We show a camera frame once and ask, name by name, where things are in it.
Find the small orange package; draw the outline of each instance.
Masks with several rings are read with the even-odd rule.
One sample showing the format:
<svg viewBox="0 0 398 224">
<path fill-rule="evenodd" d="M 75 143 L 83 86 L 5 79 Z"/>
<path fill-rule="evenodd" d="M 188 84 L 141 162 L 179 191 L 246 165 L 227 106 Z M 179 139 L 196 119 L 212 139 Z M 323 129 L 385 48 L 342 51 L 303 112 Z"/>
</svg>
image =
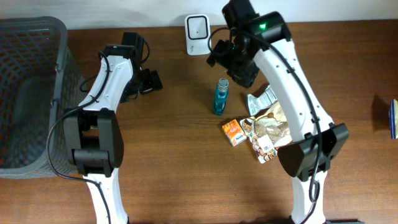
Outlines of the small orange package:
<svg viewBox="0 0 398 224">
<path fill-rule="evenodd" d="M 223 125 L 223 131 L 233 146 L 236 146 L 247 138 L 236 119 Z"/>
</svg>

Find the small glass bottle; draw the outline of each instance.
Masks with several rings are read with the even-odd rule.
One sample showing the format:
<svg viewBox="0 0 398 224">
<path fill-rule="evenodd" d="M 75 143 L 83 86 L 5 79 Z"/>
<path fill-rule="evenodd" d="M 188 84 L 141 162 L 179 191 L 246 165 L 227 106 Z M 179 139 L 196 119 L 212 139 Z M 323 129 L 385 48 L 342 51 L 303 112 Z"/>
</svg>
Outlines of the small glass bottle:
<svg viewBox="0 0 398 224">
<path fill-rule="evenodd" d="M 226 78 L 220 78 L 216 88 L 216 97 L 214 99 L 214 113 L 216 115 L 223 115 L 226 99 L 228 97 L 229 82 Z"/>
</svg>

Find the gray plastic basket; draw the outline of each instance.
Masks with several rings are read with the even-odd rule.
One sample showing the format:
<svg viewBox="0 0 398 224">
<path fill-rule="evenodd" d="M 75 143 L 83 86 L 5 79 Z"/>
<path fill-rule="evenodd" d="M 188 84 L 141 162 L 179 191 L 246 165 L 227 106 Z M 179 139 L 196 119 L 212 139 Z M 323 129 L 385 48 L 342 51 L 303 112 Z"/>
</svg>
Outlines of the gray plastic basket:
<svg viewBox="0 0 398 224">
<path fill-rule="evenodd" d="M 54 176 L 44 151 L 49 127 L 84 98 L 82 80 L 60 20 L 0 20 L 0 177 Z M 75 171 L 60 125 L 50 155 L 60 172 Z"/>
</svg>

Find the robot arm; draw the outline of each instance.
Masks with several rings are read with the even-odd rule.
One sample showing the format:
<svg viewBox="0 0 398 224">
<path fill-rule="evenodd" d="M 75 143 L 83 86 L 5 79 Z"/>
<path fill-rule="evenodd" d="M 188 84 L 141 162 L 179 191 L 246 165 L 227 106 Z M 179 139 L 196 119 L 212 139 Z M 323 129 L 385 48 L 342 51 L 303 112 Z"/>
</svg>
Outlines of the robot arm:
<svg viewBox="0 0 398 224">
<path fill-rule="evenodd" d="M 108 45 L 93 87 L 79 106 L 91 102 L 100 89 L 103 91 L 95 102 L 63 120 L 68 160 L 84 179 L 100 183 L 112 224 L 129 223 L 119 188 L 118 174 L 124 143 L 116 110 L 119 103 L 127 101 L 130 95 L 162 89 L 156 71 L 141 70 L 143 46 L 144 39 L 137 33 L 124 33 L 122 45 Z M 98 135 L 85 134 L 91 129 L 97 129 Z M 109 223 L 98 188 L 92 183 L 87 184 L 97 224 Z"/>
<path fill-rule="evenodd" d="M 333 121 L 319 104 L 307 79 L 305 78 L 295 53 L 293 40 L 288 42 L 286 39 L 282 39 L 274 42 L 273 45 L 287 58 L 288 62 L 295 69 L 297 76 L 306 87 L 312 103 L 316 105 L 315 109 L 317 110 L 317 115 L 319 117 L 321 131 L 330 129 L 329 124 L 333 124 Z M 280 61 L 275 52 L 271 49 L 267 49 L 265 51 L 260 49 L 254 56 L 254 62 L 268 79 L 279 103 L 281 104 L 281 107 L 285 111 L 293 141 L 300 142 L 305 140 L 304 136 L 307 133 L 311 133 L 311 135 L 316 136 L 317 130 L 312 121 L 313 118 L 310 113 L 308 103 L 305 101 L 297 82 L 290 75 L 287 68 Z M 307 220 L 307 223 L 324 223 L 326 221 L 323 214 L 323 184 L 326 174 L 327 171 L 319 172 L 315 176 L 315 179 L 320 183 L 320 195 L 315 210 Z M 309 196 L 310 180 L 301 181 L 298 177 L 294 177 L 292 182 L 294 195 L 292 220 L 294 223 L 301 223 L 313 206 Z"/>
<path fill-rule="evenodd" d="M 297 59 L 290 31 L 279 13 L 259 16 L 249 0 L 230 0 L 223 8 L 223 15 L 235 38 L 233 42 L 231 39 L 219 40 L 207 62 L 211 66 L 216 62 L 224 66 L 228 69 L 227 74 L 245 87 L 253 84 L 259 70 L 266 76 L 285 112 L 294 141 L 294 144 L 278 150 L 282 167 L 292 177 L 292 220 L 294 223 L 324 223 L 323 184 L 330 161 L 349 136 L 348 130 L 344 124 L 335 126 L 319 104 Z M 298 81 L 276 51 L 286 59 Z M 309 100 L 317 114 L 317 121 L 312 115 Z M 324 142 L 320 149 L 318 138 Z M 315 180 L 319 194 L 316 203 L 313 203 L 309 186 L 315 164 L 318 164 Z"/>
</svg>

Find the white device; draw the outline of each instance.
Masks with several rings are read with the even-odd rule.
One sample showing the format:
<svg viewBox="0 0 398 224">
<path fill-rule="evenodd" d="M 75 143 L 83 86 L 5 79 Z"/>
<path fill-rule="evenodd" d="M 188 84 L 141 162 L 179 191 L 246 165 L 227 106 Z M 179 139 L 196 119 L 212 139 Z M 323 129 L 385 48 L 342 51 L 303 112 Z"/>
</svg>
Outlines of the white device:
<svg viewBox="0 0 398 224">
<path fill-rule="evenodd" d="M 209 54 L 209 18 L 204 14 L 189 15 L 185 18 L 185 38 L 189 55 Z"/>
</svg>

